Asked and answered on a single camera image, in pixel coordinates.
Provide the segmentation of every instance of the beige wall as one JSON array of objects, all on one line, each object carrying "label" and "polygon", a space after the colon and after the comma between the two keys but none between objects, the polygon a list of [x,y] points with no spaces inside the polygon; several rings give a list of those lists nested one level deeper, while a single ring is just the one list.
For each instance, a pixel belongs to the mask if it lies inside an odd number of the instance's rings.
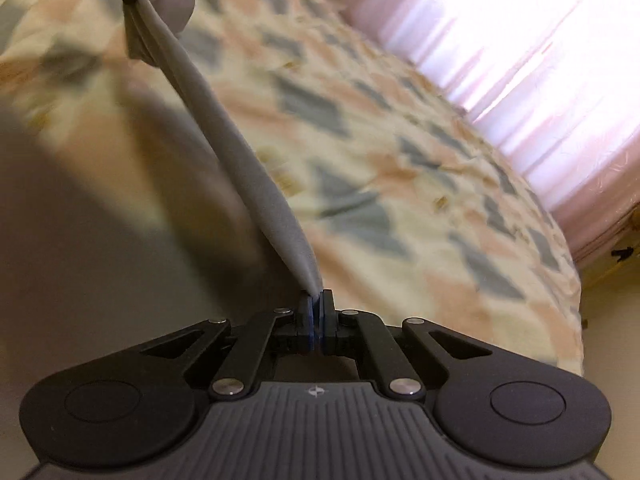
[{"label": "beige wall", "polygon": [[583,291],[586,377],[609,399],[613,424],[597,464],[614,480],[640,478],[640,259]]}]

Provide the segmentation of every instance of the metal pin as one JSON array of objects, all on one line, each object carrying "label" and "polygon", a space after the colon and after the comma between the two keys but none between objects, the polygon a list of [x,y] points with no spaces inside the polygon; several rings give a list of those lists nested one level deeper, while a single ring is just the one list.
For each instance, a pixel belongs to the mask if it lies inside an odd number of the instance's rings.
[{"label": "metal pin", "polygon": [[420,383],[415,379],[409,379],[407,377],[402,377],[400,379],[394,379],[389,383],[389,389],[392,392],[400,395],[413,395],[418,393],[422,387]]},{"label": "metal pin", "polygon": [[211,389],[219,395],[232,396],[244,390],[244,384],[235,378],[218,379],[211,385]]}]

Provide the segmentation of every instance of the mattress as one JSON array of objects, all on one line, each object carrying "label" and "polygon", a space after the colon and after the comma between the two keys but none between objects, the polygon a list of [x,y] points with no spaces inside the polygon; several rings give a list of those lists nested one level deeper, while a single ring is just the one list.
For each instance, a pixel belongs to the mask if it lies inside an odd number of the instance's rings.
[{"label": "mattress", "polygon": [[[40,146],[140,234],[172,229],[122,78],[184,109],[159,70],[127,59],[119,0],[0,1],[0,92]],[[286,196],[338,308],[425,317],[581,373],[562,232],[427,79],[327,0],[196,0],[180,40]]]}]

